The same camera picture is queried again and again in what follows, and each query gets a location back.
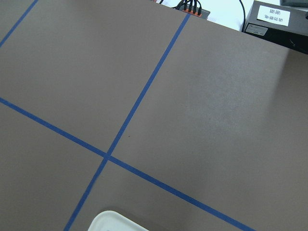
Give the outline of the cream rabbit tray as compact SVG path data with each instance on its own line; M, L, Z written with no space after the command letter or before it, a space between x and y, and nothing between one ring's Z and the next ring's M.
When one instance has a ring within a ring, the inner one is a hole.
M91 222L88 231L148 231L115 211L103 211Z

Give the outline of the orange usb hub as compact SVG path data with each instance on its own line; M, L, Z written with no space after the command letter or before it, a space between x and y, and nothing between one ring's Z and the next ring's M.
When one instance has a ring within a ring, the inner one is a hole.
M173 9L205 20L210 15L210 11L203 9L199 0L181 0Z

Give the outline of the black labelled box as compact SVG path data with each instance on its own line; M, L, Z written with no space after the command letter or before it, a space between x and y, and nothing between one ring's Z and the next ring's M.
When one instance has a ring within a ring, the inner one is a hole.
M308 53L308 12L255 0L242 31Z

